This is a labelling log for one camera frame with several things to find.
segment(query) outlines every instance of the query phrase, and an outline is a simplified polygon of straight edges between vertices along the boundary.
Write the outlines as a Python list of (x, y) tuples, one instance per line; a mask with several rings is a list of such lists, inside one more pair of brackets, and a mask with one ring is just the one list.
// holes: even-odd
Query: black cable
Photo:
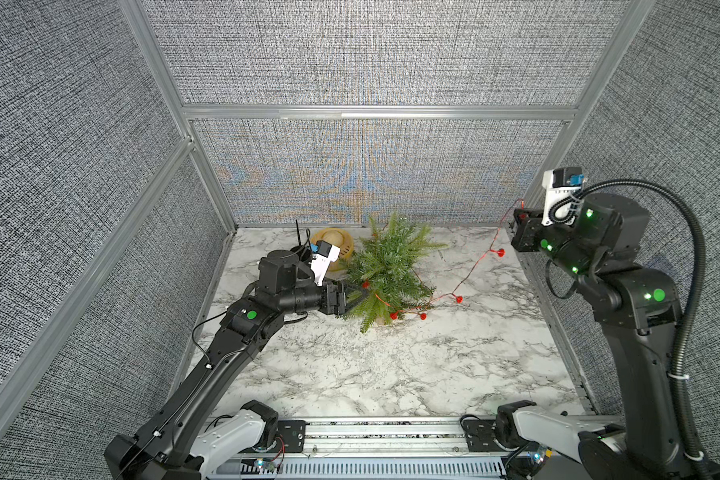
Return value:
[(459, 424), (459, 426), (461, 427), (461, 429), (464, 430), (464, 433), (467, 433), (467, 429), (464, 428), (464, 420), (466, 420), (467, 418), (475, 418), (476, 420), (482, 420), (482, 418), (480, 418), (480, 417), (478, 417), (478, 416), (476, 416), (476, 415), (472, 415), (471, 413), (467, 413), (466, 415), (462, 415), (462, 416), (459, 418), (459, 420), (458, 420), (458, 424)]
[(514, 460), (515, 457), (517, 457), (519, 454), (524, 452), (525, 449), (528, 448), (531, 443), (536, 443), (536, 442), (532, 442), (531, 440), (528, 440), (528, 442), (525, 445), (519, 447), (517, 450), (513, 450), (512, 453), (509, 454), (509, 456), (507, 457), (507, 461), (504, 463), (504, 466), (508, 467), (509, 462), (511, 462), (512, 460)]
[(259, 285), (258, 280), (254, 280), (253, 282), (249, 283), (246, 289), (242, 291), (242, 296), (240, 296), (240, 298), (247, 298), (248, 295), (253, 292), (253, 289), (255, 289), (257, 285)]
[(128, 469), (128, 467), (130, 466), (130, 464), (133, 463), (134, 460), (136, 460), (136, 458), (137, 458), (139, 455), (141, 455), (141, 453), (144, 451), (144, 449), (145, 449), (146, 447), (150, 446), (150, 444), (152, 443), (152, 441), (153, 441), (154, 439), (155, 439), (155, 437), (153, 436), (152, 438), (150, 438), (149, 440), (146, 441), (146, 443), (144, 444), (144, 446), (141, 447), (141, 450), (139, 450), (138, 452), (136, 452), (136, 454), (135, 454), (133, 457), (130, 458), (130, 460), (128, 461), (128, 463), (125, 464), (124, 467), (122, 467), (122, 469), (120, 470), (120, 473), (117, 474), (117, 476), (114, 478), (114, 480), (118, 480), (118, 478), (120, 478), (120, 477), (123, 476), (123, 474), (125, 473), (125, 470)]
[(566, 300), (572, 297), (574, 293), (576, 293), (576, 280), (574, 280), (573, 283), (571, 283), (570, 288), (566, 293), (563, 295), (557, 295), (557, 292), (554, 291), (554, 288), (552, 287), (552, 279), (550, 278), (550, 266), (552, 265), (552, 260), (547, 260), (547, 265), (544, 266), (544, 278), (547, 280), (547, 288), (550, 289), (550, 292), (552, 295), (555, 295), (557, 298), (561, 300)]
[(307, 318), (308, 316), (309, 316), (309, 314), (308, 314), (308, 313), (305, 313), (304, 316), (301, 317), (301, 318), (297, 318), (296, 320), (288, 320), (288, 321), (283, 322), (282, 324), (283, 324), (283, 325), (291, 325), (291, 324), (293, 324), (293, 323), (302, 322), (302, 321), (306, 320), (306, 318)]
[(231, 416), (231, 415), (219, 415), (218, 417), (216, 417), (216, 418), (214, 418), (213, 420), (211, 420), (211, 422), (208, 424), (208, 426), (206, 427), (206, 429), (203, 430), (203, 432), (208, 432), (208, 428), (211, 428), (211, 426), (213, 426), (213, 427), (215, 428), (216, 425), (219, 424), (219, 420), (221, 420), (222, 418), (234, 418), (234, 417)]
[(693, 274), (688, 291), (686, 308), (684, 309), (682, 319), (679, 321), (677, 326), (675, 341), (672, 347), (672, 365), (670, 367), (670, 373), (672, 376), (670, 377), (670, 390), (672, 391), (672, 404), (675, 410), (675, 418), (678, 426), (680, 427), (682, 441), (686, 447), (686, 456), (691, 460), (693, 468), (696, 470), (696, 474), (699, 475), (701, 480), (711, 480), (712, 476), (710, 475), (710, 471), (704, 462), (704, 458), (702, 457), (703, 450), (701, 441), (696, 434), (696, 425), (693, 421), (690, 397), (688, 395), (688, 381), (683, 374), (688, 341), (690, 339), (693, 321), (696, 318), (696, 311), (699, 309), (699, 299), (701, 297), (704, 285), (704, 273), (706, 271), (706, 244), (704, 242), (704, 233), (702, 232), (698, 219), (693, 214), (691, 208), (686, 205), (680, 197), (672, 192), (672, 190), (668, 190), (665, 187), (649, 181), (632, 179), (608, 180), (576, 192), (573, 197), (568, 197), (554, 204), (552, 208), (550, 208), (549, 218), (556, 224), (564, 224), (574, 216), (574, 213), (573, 211), (569, 211), (564, 218), (557, 218), (555, 213), (561, 206), (564, 206), (574, 200), (581, 200), (588, 194), (597, 190), (607, 187), (621, 186), (646, 188), (665, 197), (681, 213), (686, 223), (688, 223), (688, 227), (691, 232), (691, 238), (693, 240)]
[(201, 326), (201, 325), (203, 325), (203, 324), (205, 324), (205, 323), (208, 323), (208, 322), (210, 322), (210, 321), (212, 321), (212, 320), (215, 320), (215, 319), (219, 318), (220, 316), (226, 314), (227, 312), (228, 312), (228, 310), (224, 310), (224, 311), (221, 312), (219, 315), (212, 316), (211, 318), (209, 318), (209, 319), (207, 319), (207, 320), (203, 320), (203, 321), (201, 321), (200, 323), (198, 323), (197, 325), (195, 325), (195, 328), (192, 329), (192, 343), (194, 343), (195, 346), (196, 346), (198, 349), (200, 349), (200, 351), (202, 352), (202, 355), (206, 358), (206, 361), (207, 361), (208, 363), (211, 363), (211, 357), (209, 357), (209, 356), (208, 356), (208, 352), (206, 352), (206, 351), (200, 346), (200, 344), (199, 344), (197, 341), (195, 341), (195, 331), (197, 330), (197, 327), (199, 327), (199, 326)]

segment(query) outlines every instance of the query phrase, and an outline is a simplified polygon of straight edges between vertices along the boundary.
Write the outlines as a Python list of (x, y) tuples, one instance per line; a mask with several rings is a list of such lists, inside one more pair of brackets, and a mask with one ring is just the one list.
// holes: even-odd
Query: metal rail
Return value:
[(284, 120), (351, 120), (415, 118), (458, 120), (573, 120), (574, 107), (556, 105), (234, 105), (186, 104), (186, 120), (198, 118), (279, 118)]

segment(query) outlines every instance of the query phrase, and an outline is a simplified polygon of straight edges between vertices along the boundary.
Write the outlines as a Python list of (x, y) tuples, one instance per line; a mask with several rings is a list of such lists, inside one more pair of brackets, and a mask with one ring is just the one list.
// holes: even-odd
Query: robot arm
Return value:
[[(550, 171), (545, 178), (577, 181), (580, 169)], [(679, 296), (667, 274), (635, 263), (650, 214), (629, 198), (597, 193), (575, 197), (582, 200), (579, 208), (558, 209), (564, 216), (553, 222), (550, 204), (563, 203), (561, 193), (551, 191), (559, 188), (555, 185), (547, 185), (544, 210), (514, 211), (512, 246), (518, 252), (548, 256), (550, 290), (552, 264), (573, 279), (568, 294), (558, 296), (552, 290), (554, 295), (567, 298), (577, 292), (591, 305), (616, 364), (626, 428), (596, 421), (584, 425), (549, 414), (532, 402), (510, 404), (503, 412), (499, 409), (497, 419), (505, 430), (505, 446), (519, 446), (517, 437), (552, 446), (582, 463), (595, 479), (691, 477), (699, 466), (684, 455), (668, 378), (682, 319)], [(704, 468), (720, 474), (720, 466), (704, 463)]]
[(317, 262), (317, 271), (310, 268), (313, 256), (331, 253), (329, 247), (319, 244), (313, 253), (299, 246), (261, 258), (255, 295), (231, 304), (204, 358), (179, 389), (133, 436), (118, 435), (108, 445), (104, 456), (114, 478), (199, 480), (226, 460), (215, 452), (228, 456), (271, 446), (278, 414), (259, 402), (249, 402), (232, 420), (198, 435), (232, 381), (282, 328), (285, 314), (341, 315), (362, 301), (347, 304), (346, 293), (353, 289), (322, 279), (329, 262)]

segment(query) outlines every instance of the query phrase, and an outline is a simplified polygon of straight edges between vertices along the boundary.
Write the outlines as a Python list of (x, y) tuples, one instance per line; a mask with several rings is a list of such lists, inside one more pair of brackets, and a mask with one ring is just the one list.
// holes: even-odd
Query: red wire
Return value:
[[(451, 291), (451, 293), (445, 293), (445, 294), (443, 294), (443, 295), (440, 295), (438, 298), (431, 298), (431, 297), (430, 297), (429, 301), (426, 302), (426, 303), (423, 304), (423, 305), (415, 306), (415, 307), (410, 308), (410, 309), (408, 309), (408, 310), (398, 310), (398, 311), (395, 312), (395, 313), (408, 313), (408, 312), (415, 312), (416, 310), (428, 310), (428, 309), (431, 309), (431, 308), (432, 308), (432, 303), (437, 302), (437, 301), (440, 300), (441, 298), (444, 298), (444, 297), (446, 297), (446, 296), (452, 296), (453, 298), (457, 298), (457, 297), (456, 297), (456, 290), (458, 290), (458, 288), (461, 286), (462, 283), (464, 283), (464, 282), (467, 281), (467, 279), (468, 279), (469, 276), (472, 274), (472, 272), (474, 272), (474, 269), (478, 266), (478, 264), (480, 263), (480, 261), (481, 261), (483, 258), (485, 258), (485, 256), (488, 255), (489, 252), (494, 252), (494, 253), (496, 253), (496, 254), (500, 254), (499, 256), (503, 256), (503, 255), (504, 255), (504, 249), (494, 250), (494, 244), (496, 243), (496, 239), (499, 237), (499, 232), (501, 232), (501, 225), (504, 224), (504, 221), (507, 219), (507, 216), (509, 215), (509, 212), (514, 208), (515, 205), (518, 204), (518, 202), (520, 202), (520, 208), (525, 208), (525, 200), (522, 199), (522, 198), (518, 198), (517, 200), (515, 200), (514, 202), (512, 202), (512, 205), (510, 205), (510, 207), (507, 208), (507, 211), (504, 212), (504, 215), (501, 217), (501, 220), (499, 221), (499, 228), (496, 229), (496, 235), (494, 235), (494, 239), (490, 242), (490, 247), (488, 248), (488, 251), (486, 251), (480, 258), (478, 258), (478, 261), (475, 262), (474, 265), (472, 265), (472, 268), (470, 269), (469, 274), (467, 274), (467, 276), (464, 277), (464, 279), (463, 279), (461, 282), (459, 282), (458, 285), (456, 285), (456, 288), (454, 288), (454, 289)], [(414, 270), (413, 273), (416, 275), (416, 278), (418, 278), (418, 281), (421, 282), (422, 279), (421, 279), (421, 277), (419, 277), (419, 275), (416, 273), (415, 270)], [(382, 298), (381, 298), (377, 293), (374, 293), (374, 295), (376, 295), (376, 298), (378, 298), (379, 301), (381, 301), (382, 303), (384, 303), (386, 306), (388, 306), (389, 308), (393, 308), (392, 305), (390, 305), (389, 303), (384, 302), (384, 300), (382, 300)]]

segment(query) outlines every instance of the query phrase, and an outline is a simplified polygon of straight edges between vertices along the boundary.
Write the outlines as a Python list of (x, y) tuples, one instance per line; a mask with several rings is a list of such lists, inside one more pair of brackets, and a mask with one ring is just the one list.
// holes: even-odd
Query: small christmas tree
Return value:
[(365, 333), (374, 321), (385, 324), (402, 319), (406, 310), (424, 310), (423, 304), (432, 296), (432, 289), (423, 284), (413, 271), (417, 260), (445, 244), (428, 240), (432, 228), (415, 225), (397, 214), (379, 229), (371, 218), (371, 238), (362, 238), (362, 250), (356, 252), (347, 264), (351, 282), (368, 289), (368, 296), (347, 316), (361, 317), (360, 331)]

